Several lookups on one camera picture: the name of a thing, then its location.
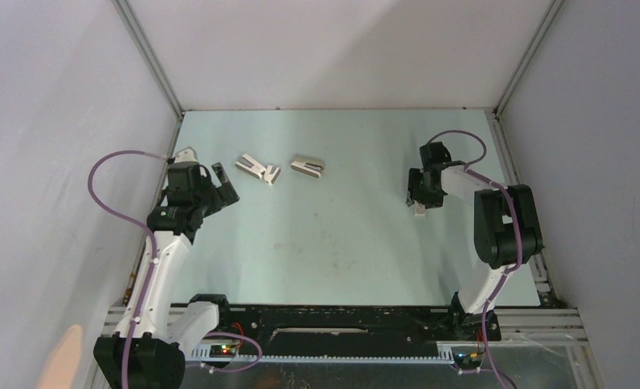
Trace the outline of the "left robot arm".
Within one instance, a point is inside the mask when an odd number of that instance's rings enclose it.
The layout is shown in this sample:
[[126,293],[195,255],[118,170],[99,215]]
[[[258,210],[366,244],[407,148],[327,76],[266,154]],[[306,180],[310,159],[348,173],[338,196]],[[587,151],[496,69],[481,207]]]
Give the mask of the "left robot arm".
[[97,339],[93,355],[112,388],[178,388],[186,358],[203,337],[226,336],[233,317],[217,302],[195,301],[174,323],[169,310],[181,268],[205,218],[239,196],[220,163],[210,168],[174,161],[167,186],[147,216],[147,246],[134,290],[111,336]]

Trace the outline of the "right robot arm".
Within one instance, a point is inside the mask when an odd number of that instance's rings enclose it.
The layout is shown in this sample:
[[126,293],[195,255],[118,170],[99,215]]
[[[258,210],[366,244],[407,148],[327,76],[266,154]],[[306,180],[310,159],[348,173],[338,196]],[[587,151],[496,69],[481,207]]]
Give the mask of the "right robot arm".
[[437,329],[456,340],[486,337],[498,295],[511,276],[544,248],[534,195],[527,185],[506,185],[453,160],[441,142],[419,149],[421,166],[408,171],[406,204],[422,211],[457,198],[473,211],[473,274],[447,307]]

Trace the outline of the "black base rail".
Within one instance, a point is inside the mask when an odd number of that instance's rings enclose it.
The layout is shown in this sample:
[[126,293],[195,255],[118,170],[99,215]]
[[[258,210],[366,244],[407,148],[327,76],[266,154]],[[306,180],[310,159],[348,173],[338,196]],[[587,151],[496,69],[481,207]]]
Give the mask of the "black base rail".
[[499,341],[501,329],[493,312],[438,306],[234,305],[206,338],[269,359],[433,360],[445,344]]

